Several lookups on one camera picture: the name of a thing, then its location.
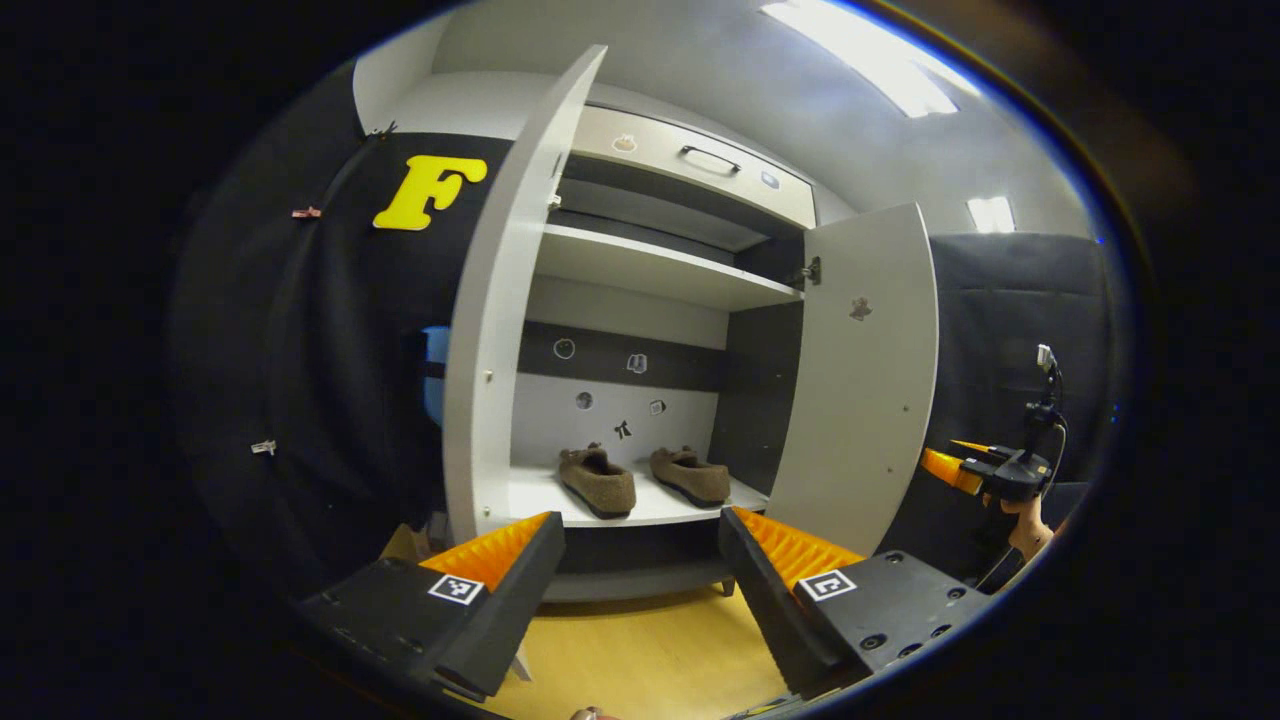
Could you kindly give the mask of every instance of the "blue object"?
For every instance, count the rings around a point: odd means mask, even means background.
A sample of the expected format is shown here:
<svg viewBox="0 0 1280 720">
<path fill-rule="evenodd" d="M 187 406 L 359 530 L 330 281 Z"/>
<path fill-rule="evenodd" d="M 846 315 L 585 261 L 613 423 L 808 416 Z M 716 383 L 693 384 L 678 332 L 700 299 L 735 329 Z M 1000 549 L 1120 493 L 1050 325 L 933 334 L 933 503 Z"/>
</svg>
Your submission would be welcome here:
<svg viewBox="0 0 1280 720">
<path fill-rule="evenodd" d="M 435 325 L 422 331 L 426 334 L 428 363 L 444 365 L 449 359 L 449 328 Z M 435 420 L 436 425 L 444 427 L 444 378 L 426 378 L 422 380 L 422 406 L 426 414 Z"/>
</svg>

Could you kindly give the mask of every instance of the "drawer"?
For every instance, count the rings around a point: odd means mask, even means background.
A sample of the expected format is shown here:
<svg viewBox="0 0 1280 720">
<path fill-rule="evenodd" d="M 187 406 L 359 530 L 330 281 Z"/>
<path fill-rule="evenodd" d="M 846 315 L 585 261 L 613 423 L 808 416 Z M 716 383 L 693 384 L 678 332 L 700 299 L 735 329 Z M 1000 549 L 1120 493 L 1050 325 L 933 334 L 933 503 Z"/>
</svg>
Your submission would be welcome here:
<svg viewBox="0 0 1280 720">
<path fill-rule="evenodd" d="M 815 224 L 809 183 L 745 150 L 680 126 L 586 106 L 572 151 L 695 184 L 795 227 L 809 229 Z"/>
</svg>

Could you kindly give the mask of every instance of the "brown shoe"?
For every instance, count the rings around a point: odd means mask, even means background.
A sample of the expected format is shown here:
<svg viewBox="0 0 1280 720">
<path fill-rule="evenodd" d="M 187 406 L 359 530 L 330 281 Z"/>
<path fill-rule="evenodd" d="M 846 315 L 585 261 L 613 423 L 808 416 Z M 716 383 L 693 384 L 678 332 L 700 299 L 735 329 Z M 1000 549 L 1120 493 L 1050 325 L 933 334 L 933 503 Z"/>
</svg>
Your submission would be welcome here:
<svg viewBox="0 0 1280 720">
<path fill-rule="evenodd" d="M 659 483 L 680 491 L 698 507 L 716 507 L 728 500 L 728 468 L 698 461 L 694 448 L 678 452 L 660 447 L 649 456 L 649 469 Z"/>
<path fill-rule="evenodd" d="M 598 442 L 561 451 L 561 482 L 602 520 L 623 518 L 636 506 L 635 478 L 609 462 Z"/>
</svg>

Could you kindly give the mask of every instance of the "yellow letter f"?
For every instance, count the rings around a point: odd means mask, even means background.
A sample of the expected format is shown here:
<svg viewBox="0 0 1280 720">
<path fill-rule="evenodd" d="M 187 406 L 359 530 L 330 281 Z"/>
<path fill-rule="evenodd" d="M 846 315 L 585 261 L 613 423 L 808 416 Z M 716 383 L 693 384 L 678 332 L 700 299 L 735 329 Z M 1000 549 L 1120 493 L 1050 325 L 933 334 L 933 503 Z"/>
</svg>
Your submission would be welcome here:
<svg viewBox="0 0 1280 720">
<path fill-rule="evenodd" d="M 428 199 L 435 199 L 435 210 L 444 210 L 457 200 L 462 178 L 480 182 L 488 173 L 484 160 L 471 158 L 439 158 L 415 155 L 406 163 L 408 174 L 401 183 L 392 204 L 374 215 L 374 227 L 393 231 L 420 231 L 431 224 L 426 214 Z"/>
</svg>

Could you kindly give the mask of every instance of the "wooden floor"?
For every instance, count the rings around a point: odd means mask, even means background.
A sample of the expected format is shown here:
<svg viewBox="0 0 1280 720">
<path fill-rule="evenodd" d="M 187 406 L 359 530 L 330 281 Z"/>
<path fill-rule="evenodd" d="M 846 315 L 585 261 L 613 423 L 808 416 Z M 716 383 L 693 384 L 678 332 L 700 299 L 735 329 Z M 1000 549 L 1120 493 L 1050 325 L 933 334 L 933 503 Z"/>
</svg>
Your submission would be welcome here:
<svg viewBox="0 0 1280 720">
<path fill-rule="evenodd" d="M 525 634 L 532 682 L 511 671 L 483 707 L 568 720 L 594 705 L 621 720 L 719 720 L 786 693 L 741 592 L 544 605 Z"/>
</svg>

